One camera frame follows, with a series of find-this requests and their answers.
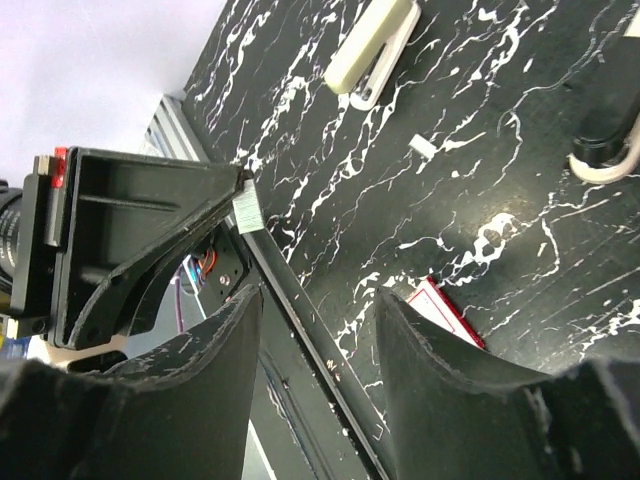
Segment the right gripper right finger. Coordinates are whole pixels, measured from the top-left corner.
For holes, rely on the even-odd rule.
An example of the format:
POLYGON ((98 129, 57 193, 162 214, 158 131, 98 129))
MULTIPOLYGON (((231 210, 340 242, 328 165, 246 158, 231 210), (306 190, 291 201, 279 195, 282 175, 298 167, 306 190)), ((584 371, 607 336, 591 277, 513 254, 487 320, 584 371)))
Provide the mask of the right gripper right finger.
POLYGON ((498 358, 381 287, 374 308, 400 479, 635 479, 639 365, 554 375, 498 358))

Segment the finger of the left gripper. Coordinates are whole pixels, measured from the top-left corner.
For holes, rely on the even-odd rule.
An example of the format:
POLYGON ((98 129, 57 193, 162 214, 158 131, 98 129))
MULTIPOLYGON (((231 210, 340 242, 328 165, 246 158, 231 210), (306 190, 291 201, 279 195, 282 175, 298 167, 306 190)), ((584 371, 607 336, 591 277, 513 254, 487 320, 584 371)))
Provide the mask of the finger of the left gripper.
POLYGON ((249 177, 229 164, 73 147, 66 251, 77 260, 137 260, 183 248, 231 212, 249 177))
POLYGON ((108 344, 114 335, 151 331, 173 277, 199 298, 205 312, 218 309, 235 293, 235 238, 226 221, 183 231, 171 243, 137 247, 139 239, 120 233, 103 244, 122 260, 102 261, 98 249, 81 245, 56 263, 52 301, 52 344, 86 350, 108 344))

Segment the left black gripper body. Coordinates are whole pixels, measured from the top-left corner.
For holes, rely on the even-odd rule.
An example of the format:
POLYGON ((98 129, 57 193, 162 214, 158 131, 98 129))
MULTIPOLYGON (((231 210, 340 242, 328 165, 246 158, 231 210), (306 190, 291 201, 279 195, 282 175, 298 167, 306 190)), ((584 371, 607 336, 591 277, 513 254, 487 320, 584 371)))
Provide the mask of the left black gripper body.
POLYGON ((42 335, 51 323, 67 152, 57 147, 51 155, 37 156, 22 188, 1 182, 1 334, 6 340, 42 335))

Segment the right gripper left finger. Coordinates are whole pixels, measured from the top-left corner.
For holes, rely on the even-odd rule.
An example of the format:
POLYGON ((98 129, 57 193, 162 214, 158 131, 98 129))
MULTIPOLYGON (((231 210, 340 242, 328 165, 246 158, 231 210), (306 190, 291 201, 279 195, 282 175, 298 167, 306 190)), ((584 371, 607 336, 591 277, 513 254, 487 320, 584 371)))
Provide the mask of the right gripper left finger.
POLYGON ((247 286, 188 331, 105 372, 1 365, 5 479, 238 479, 263 295, 247 286))

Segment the beige stapler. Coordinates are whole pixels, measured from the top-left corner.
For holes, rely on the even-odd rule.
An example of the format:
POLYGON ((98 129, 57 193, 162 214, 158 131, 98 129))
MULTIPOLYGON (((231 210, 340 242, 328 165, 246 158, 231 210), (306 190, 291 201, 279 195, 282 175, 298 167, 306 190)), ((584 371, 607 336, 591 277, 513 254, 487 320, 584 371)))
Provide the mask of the beige stapler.
POLYGON ((324 73, 337 94, 360 111, 373 109, 421 16, 415 1, 373 1, 355 22, 324 73))

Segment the silver staple strip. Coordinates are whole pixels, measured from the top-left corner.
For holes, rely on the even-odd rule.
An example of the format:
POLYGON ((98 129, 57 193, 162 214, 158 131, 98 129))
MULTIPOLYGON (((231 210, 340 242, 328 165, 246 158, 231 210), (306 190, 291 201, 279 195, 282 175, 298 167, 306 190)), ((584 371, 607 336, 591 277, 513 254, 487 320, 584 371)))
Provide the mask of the silver staple strip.
POLYGON ((242 192, 233 199, 235 223, 240 235, 260 231, 265 228, 255 181, 247 179, 242 192))

